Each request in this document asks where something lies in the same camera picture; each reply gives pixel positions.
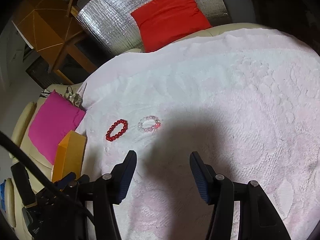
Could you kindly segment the patterned small pouch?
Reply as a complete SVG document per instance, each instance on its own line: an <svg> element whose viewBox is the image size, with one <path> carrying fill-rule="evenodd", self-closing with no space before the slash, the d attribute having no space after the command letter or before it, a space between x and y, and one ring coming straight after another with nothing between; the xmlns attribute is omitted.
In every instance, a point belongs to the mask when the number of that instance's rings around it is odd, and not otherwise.
<svg viewBox="0 0 320 240"><path fill-rule="evenodd" d="M71 86L67 86L65 94L63 96L72 105L80 108L82 104L82 97L78 93L74 93Z"/></svg>

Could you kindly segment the pink white bedspread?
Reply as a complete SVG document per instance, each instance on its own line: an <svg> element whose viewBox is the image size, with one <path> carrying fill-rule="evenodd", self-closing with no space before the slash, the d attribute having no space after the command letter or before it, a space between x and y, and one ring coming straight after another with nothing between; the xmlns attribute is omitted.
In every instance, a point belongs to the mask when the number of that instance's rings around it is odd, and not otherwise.
<svg viewBox="0 0 320 240"><path fill-rule="evenodd" d="M256 180L292 239L319 221L319 55L271 29L123 53L79 88L82 171L96 180L129 150L137 167L115 213L122 239L204 239L212 213L189 155Z"/></svg>

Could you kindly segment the wooden cabinet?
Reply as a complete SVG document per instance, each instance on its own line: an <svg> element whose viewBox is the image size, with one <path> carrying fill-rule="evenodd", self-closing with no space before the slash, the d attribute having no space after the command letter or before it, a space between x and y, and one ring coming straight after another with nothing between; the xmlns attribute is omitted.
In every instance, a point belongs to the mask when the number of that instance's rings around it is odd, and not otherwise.
<svg viewBox="0 0 320 240"><path fill-rule="evenodd" d="M97 66L76 46L87 37L74 17L77 9L63 0L23 0L13 14L13 23L34 50L49 64L49 71L72 85L62 68L70 56L85 74Z"/></svg>

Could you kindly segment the orange cardboard tray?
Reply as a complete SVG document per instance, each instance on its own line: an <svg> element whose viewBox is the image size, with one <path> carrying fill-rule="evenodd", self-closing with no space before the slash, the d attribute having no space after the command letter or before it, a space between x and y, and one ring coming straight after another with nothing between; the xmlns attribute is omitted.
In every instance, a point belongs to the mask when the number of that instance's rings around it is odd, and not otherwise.
<svg viewBox="0 0 320 240"><path fill-rule="evenodd" d="M52 182L61 180L70 172L75 173L76 179L80 178L86 142L87 138L75 131L68 132L60 141L53 166Z"/></svg>

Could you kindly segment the red cushion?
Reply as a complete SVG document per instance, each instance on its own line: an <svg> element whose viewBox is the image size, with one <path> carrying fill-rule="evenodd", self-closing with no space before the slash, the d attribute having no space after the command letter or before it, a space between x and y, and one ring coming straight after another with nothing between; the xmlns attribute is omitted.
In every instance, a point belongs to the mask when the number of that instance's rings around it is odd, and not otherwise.
<svg viewBox="0 0 320 240"><path fill-rule="evenodd" d="M147 53L211 28L195 0L152 0L131 12Z"/></svg>

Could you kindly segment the magenta cushion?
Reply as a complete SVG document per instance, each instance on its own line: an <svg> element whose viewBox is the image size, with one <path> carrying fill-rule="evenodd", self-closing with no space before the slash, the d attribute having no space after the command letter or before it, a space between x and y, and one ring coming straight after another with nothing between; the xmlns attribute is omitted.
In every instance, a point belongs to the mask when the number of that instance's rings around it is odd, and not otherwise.
<svg viewBox="0 0 320 240"><path fill-rule="evenodd" d="M54 164L57 147L70 131L76 130L86 112L52 91L37 111L28 136L50 164Z"/></svg>

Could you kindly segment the silver foil insulation panel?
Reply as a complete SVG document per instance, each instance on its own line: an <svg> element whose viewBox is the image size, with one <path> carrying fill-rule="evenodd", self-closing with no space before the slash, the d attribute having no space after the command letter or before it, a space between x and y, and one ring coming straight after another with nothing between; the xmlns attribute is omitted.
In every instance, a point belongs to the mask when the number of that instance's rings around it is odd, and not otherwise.
<svg viewBox="0 0 320 240"><path fill-rule="evenodd" d="M111 55L133 48L143 49L139 29L131 12L151 0L90 0L76 19ZM231 22L223 0L195 0L213 26Z"/></svg>

